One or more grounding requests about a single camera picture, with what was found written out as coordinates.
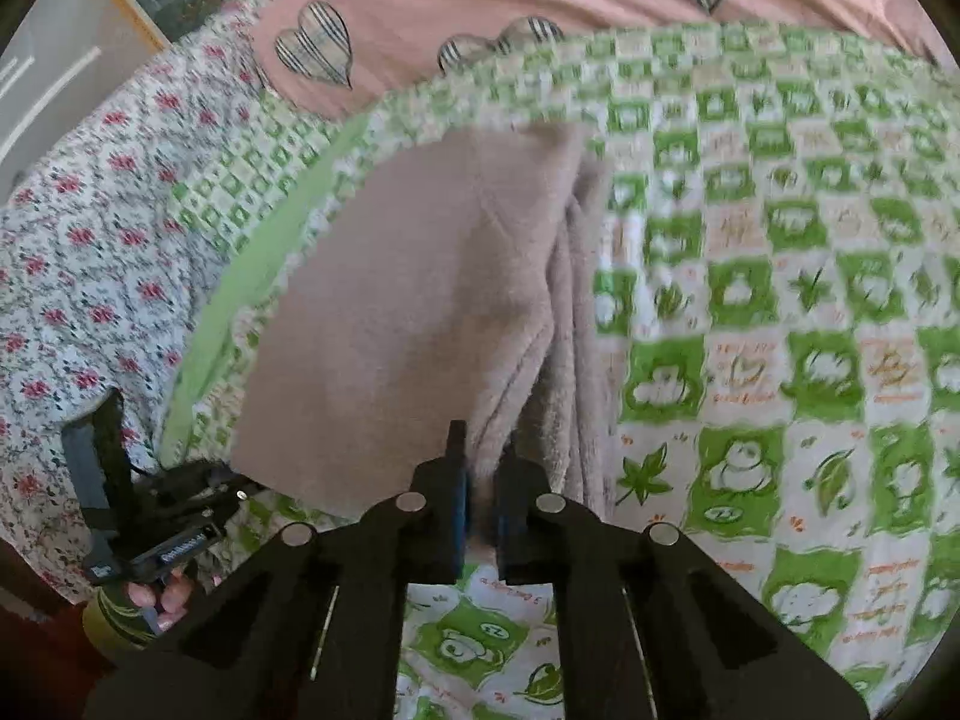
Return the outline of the person's left hand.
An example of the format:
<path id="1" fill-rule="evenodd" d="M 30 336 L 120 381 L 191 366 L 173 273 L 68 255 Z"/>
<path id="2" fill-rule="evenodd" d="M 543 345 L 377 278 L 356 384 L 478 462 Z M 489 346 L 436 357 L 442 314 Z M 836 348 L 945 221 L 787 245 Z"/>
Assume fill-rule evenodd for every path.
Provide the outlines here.
<path id="1" fill-rule="evenodd" d="M 158 632 L 166 632 L 189 611 L 197 582 L 184 567 L 174 567 L 163 585 L 128 582 L 125 589 L 128 600 L 153 619 L 151 626 Z"/>

